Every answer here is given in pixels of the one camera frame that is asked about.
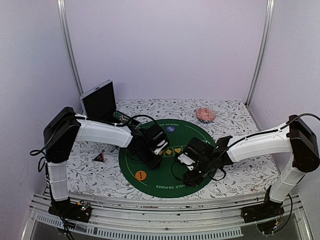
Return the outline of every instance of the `white robotic arm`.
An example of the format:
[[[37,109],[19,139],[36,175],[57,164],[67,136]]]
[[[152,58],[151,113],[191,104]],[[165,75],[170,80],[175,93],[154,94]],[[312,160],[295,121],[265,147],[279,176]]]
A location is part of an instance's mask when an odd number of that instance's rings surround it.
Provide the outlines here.
[[[46,178],[52,198],[49,212],[82,222],[89,220],[91,210],[86,204],[70,203],[67,188],[67,160],[74,142],[88,141],[128,148],[152,170],[160,166],[162,157],[158,153],[169,144],[166,133],[157,123],[149,128],[137,128],[130,123],[99,122],[75,114],[71,107],[65,107],[44,129],[43,135]]]
[[[252,222],[282,214],[288,193],[306,173],[319,167],[316,135],[299,117],[292,115],[287,123],[247,136],[220,138],[215,146],[194,137],[175,160],[188,168],[184,184],[195,187],[215,169],[275,153],[292,154],[277,182],[267,190],[264,203],[242,209],[245,222]]]

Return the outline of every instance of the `green poker mat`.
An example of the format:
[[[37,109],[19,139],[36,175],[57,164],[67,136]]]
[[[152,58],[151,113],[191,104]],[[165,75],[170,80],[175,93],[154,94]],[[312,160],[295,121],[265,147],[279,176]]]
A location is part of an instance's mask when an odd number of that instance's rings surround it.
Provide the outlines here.
[[[141,192],[158,198],[179,198],[201,190],[211,181],[208,176],[197,187],[185,186],[182,181],[174,178],[171,165],[175,161],[175,153],[182,151],[192,137],[197,137],[204,142],[208,141],[213,146],[215,145],[214,140],[201,127],[187,121],[160,119],[157,120],[157,123],[164,129],[170,140],[170,146],[165,147],[161,153],[163,157],[161,166],[158,169],[151,170],[126,148],[121,148],[119,151],[119,166],[124,177]],[[148,128],[152,124],[154,124],[152,121],[147,122],[141,128]],[[146,173],[146,178],[143,181],[136,179],[135,174],[138,171]],[[186,171],[188,171],[188,168],[185,165],[176,163],[173,166],[174,174],[180,179],[183,178]]]

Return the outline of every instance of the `orange circle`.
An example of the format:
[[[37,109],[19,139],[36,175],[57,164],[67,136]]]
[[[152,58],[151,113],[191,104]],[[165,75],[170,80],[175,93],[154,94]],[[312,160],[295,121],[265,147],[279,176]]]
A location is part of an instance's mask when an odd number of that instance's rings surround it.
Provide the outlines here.
[[[147,178],[147,174],[145,171],[137,171],[135,173],[135,178],[139,181],[143,181]]]

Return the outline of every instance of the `floral tablecloth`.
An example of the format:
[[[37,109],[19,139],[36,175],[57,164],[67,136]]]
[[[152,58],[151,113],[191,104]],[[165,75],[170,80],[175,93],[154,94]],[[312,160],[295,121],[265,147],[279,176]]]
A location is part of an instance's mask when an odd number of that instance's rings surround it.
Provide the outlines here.
[[[146,114],[155,119],[180,119],[206,130],[216,141],[228,135],[241,136],[258,129],[247,108],[236,100],[194,99],[144,99],[119,100],[117,109],[129,116]],[[197,120],[198,108],[211,108],[216,112],[214,122],[205,124]],[[93,161],[104,152],[105,162]],[[162,200],[134,188],[123,176],[118,164],[119,148],[94,142],[75,142],[67,161],[69,191],[80,194],[127,198],[137,200]],[[224,168],[225,179],[211,181],[200,191],[180,199],[225,198],[264,192],[279,176],[270,155],[249,158]],[[218,170],[216,179],[223,176]]]

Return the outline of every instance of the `white wall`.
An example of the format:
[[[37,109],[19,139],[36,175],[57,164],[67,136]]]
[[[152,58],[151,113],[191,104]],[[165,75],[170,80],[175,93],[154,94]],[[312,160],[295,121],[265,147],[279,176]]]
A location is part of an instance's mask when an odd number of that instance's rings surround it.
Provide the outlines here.
[[[55,0],[0,1],[0,239],[16,240],[46,181],[29,151],[64,107],[80,108]]]
[[[261,129],[292,114],[320,116],[320,1],[275,1],[270,37],[251,111]],[[303,120],[320,142],[320,122]],[[278,155],[284,168],[288,158]],[[320,169],[309,173],[298,193],[314,239],[320,238]]]
[[[110,78],[118,99],[246,99],[266,0],[65,4],[84,91]]]

